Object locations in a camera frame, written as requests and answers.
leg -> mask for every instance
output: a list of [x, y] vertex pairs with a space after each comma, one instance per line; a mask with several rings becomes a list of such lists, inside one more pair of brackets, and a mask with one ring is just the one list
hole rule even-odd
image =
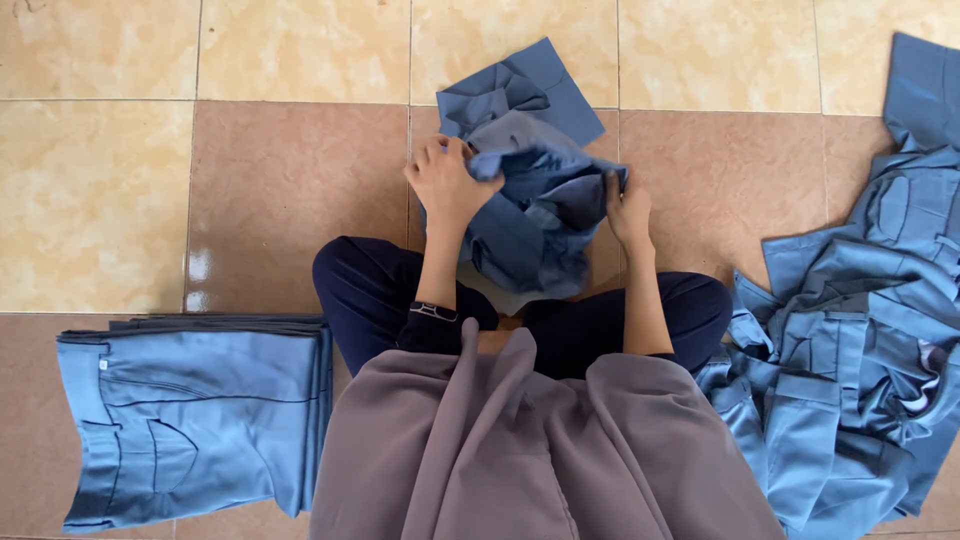
[[[732, 316], [730, 293], [703, 274], [657, 274], [663, 314], [677, 361], [699, 369], [720, 344]], [[601, 355], [623, 350], [624, 289], [579, 302], [530, 305], [523, 320], [537, 341], [536, 371], [554, 379], [582, 379]]]
[[[376, 238], [340, 236], [313, 261], [313, 284], [347, 368], [396, 346], [417, 296], [423, 255]], [[457, 311], [495, 330], [496, 310], [480, 292], [457, 283]]]

person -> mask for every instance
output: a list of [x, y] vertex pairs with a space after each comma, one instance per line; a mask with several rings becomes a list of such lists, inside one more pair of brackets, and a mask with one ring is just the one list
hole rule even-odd
[[428, 215], [422, 257], [363, 238], [317, 257], [356, 377], [329, 420], [308, 540], [784, 538], [687, 371], [719, 342], [729, 301], [704, 277], [657, 274], [648, 192], [633, 181], [621, 200], [608, 184], [625, 290], [551, 303], [482, 343], [496, 314], [456, 283], [456, 259], [502, 179], [474, 181], [466, 156], [438, 136], [406, 168]]
[[[421, 145], [404, 171], [429, 216], [424, 254], [387, 240], [340, 236], [323, 246], [314, 259], [317, 295], [353, 376], [368, 360], [393, 348], [459, 353], [460, 325], [469, 317], [479, 324], [482, 348], [502, 345], [509, 335], [508, 331], [496, 332], [498, 315], [483, 294], [451, 278], [470, 217], [500, 184], [475, 182], [462, 160], [446, 155], [424, 173], [421, 167], [432, 162], [431, 155], [442, 154], [442, 145], [450, 140], [439, 136]], [[469, 155], [469, 148], [463, 148]], [[457, 185], [453, 195], [443, 195], [449, 200], [440, 199], [435, 186], [440, 181]], [[722, 283], [703, 274], [656, 274], [655, 252], [646, 229], [635, 232], [628, 225], [635, 220], [631, 212], [649, 212], [649, 194], [638, 186], [633, 202], [636, 208], [626, 209], [616, 186], [608, 193], [610, 224], [628, 261], [627, 279], [642, 286], [619, 288], [578, 302], [528, 304], [521, 326], [529, 329], [537, 342], [534, 369], [553, 379], [582, 379], [599, 356], [623, 352], [623, 329], [629, 324], [624, 306], [628, 291], [633, 290], [640, 295], [636, 304], [643, 309], [634, 316], [651, 324], [662, 318], [669, 343], [659, 343], [645, 330], [647, 325], [628, 339], [657, 345], [660, 350], [653, 353], [696, 371], [716, 351], [730, 323], [730, 293]], [[474, 196], [477, 200], [469, 204], [463, 200]], [[440, 286], [448, 290], [434, 290]]]

